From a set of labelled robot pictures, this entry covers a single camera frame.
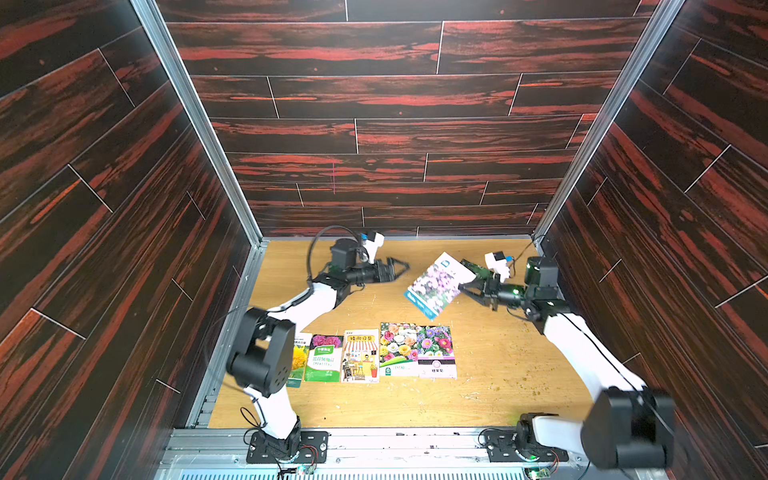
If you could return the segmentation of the pink cosmos seed packet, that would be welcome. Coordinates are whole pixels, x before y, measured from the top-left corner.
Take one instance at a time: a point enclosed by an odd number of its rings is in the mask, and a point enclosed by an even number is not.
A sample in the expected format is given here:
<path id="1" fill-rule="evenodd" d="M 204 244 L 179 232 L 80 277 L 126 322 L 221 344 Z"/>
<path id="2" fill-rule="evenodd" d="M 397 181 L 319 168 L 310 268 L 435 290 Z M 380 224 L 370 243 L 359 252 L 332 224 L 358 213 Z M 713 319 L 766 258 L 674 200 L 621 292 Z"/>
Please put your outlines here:
<path id="1" fill-rule="evenodd" d="M 458 260 L 443 252 L 406 290 L 405 297 L 433 321 L 460 294 L 459 286 L 474 274 Z"/>

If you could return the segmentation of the mixed ranunculus seed packet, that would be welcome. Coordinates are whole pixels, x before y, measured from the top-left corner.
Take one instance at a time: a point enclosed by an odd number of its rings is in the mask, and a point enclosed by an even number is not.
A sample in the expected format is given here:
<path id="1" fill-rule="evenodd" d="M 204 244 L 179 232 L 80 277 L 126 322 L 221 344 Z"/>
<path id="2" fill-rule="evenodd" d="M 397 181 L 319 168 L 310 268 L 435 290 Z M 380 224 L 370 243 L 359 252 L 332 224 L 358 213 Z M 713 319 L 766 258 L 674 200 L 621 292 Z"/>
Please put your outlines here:
<path id="1" fill-rule="evenodd" d="M 418 331 L 412 323 L 381 323 L 379 373 L 382 377 L 418 376 Z"/>

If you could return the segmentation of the aster flower seed packet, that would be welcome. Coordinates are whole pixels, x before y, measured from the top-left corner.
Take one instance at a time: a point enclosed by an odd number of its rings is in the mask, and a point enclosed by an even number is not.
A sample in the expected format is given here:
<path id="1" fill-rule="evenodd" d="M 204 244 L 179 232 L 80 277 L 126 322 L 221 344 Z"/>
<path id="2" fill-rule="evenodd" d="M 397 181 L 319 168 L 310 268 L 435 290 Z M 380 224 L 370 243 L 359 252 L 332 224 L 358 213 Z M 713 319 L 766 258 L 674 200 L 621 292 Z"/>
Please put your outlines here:
<path id="1" fill-rule="evenodd" d="M 425 379 L 457 379 L 452 333 L 447 326 L 422 326 L 417 331 L 418 376 Z"/>

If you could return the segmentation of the cartoon shop seed packet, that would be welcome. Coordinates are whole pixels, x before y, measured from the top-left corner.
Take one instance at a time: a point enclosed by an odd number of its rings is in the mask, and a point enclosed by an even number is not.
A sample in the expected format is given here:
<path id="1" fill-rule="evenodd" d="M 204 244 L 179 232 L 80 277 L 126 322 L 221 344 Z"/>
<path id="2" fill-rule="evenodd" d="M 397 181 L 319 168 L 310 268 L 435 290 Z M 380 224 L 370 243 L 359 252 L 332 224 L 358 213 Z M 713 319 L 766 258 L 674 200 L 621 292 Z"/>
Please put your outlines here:
<path id="1" fill-rule="evenodd" d="M 379 382 L 379 331 L 347 330 L 342 343 L 342 383 Z"/>

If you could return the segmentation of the magenta flower green seed packet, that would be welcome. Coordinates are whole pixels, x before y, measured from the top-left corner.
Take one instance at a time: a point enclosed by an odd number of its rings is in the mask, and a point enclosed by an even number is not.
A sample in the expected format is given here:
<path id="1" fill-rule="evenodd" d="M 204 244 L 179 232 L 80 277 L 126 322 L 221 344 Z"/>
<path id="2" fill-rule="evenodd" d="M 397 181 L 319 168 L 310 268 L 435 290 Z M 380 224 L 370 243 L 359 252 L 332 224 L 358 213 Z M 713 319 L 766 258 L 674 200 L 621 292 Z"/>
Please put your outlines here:
<path id="1" fill-rule="evenodd" d="M 339 383 L 343 337 L 338 335 L 313 335 L 309 344 L 304 374 L 307 382 Z"/>

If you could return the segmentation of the yellow marigold seed packet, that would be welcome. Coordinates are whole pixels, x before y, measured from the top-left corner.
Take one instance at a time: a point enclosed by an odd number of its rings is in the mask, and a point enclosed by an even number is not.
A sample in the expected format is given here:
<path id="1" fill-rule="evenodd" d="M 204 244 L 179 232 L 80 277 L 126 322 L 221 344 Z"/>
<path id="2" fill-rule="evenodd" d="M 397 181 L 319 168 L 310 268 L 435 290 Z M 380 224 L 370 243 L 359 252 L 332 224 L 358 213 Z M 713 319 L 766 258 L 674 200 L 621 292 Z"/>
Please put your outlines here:
<path id="1" fill-rule="evenodd" d="M 292 367 L 286 384 L 288 388 L 299 388 L 302 384 L 312 338 L 311 333 L 297 333 L 295 336 Z"/>

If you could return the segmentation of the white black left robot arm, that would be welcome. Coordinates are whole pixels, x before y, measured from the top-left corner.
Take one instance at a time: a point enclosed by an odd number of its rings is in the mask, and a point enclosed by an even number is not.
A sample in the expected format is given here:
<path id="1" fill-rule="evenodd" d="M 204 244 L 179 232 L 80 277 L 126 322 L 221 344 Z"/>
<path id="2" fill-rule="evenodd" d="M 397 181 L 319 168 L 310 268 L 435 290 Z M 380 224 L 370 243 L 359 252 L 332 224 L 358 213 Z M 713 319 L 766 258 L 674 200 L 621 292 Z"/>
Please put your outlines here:
<path id="1" fill-rule="evenodd" d="M 244 313 L 225 367 L 256 406 L 258 432 L 266 439 L 296 442 L 301 432 L 287 392 L 296 335 L 340 306 L 354 286 L 390 283 L 410 270 L 404 261 L 376 257 L 383 241 L 381 234 L 337 240 L 328 265 L 308 274 L 303 293 L 272 309 Z"/>

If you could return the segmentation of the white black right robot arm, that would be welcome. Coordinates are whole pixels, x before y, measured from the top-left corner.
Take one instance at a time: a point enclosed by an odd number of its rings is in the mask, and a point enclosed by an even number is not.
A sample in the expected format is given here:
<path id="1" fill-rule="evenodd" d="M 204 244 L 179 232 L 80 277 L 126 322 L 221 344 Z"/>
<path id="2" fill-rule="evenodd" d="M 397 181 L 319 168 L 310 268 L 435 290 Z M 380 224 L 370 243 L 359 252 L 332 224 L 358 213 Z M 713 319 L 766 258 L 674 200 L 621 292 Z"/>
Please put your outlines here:
<path id="1" fill-rule="evenodd" d="M 581 422 L 555 414 L 528 413 L 520 417 L 514 436 L 519 453 L 562 450 L 585 457 L 602 470 L 662 469 L 673 464 L 674 400 L 649 387 L 629 370 L 574 313 L 562 298 L 556 263 L 531 257 L 521 285 L 507 283 L 508 268 L 481 267 L 468 260 L 463 266 L 474 280 L 459 289 L 492 310 L 521 309 L 552 343 L 589 391 L 593 405 Z"/>

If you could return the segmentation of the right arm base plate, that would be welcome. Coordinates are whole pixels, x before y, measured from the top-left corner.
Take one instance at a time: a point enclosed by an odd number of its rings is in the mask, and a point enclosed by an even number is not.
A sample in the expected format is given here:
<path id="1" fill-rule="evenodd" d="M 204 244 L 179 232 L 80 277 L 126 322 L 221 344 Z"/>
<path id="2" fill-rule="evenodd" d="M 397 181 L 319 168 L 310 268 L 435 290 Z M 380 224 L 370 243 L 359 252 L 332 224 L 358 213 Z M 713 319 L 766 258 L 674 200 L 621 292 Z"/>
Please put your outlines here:
<path id="1" fill-rule="evenodd" d="M 519 446 L 517 432 L 510 429 L 486 428 L 477 437 L 491 463 L 547 463 L 567 462 L 569 454 L 561 449 L 526 444 Z"/>

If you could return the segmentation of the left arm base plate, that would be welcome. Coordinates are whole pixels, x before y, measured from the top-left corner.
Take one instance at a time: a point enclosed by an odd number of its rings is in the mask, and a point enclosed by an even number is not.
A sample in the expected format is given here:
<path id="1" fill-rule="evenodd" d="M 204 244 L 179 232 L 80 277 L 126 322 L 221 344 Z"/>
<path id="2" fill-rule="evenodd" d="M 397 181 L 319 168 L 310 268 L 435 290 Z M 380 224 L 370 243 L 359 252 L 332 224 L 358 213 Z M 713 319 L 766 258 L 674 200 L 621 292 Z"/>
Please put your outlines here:
<path id="1" fill-rule="evenodd" d="M 277 439 L 258 431 L 249 440 L 246 463 L 323 464 L 327 460 L 328 447 L 327 431 L 301 430 L 291 433 L 287 439 Z"/>

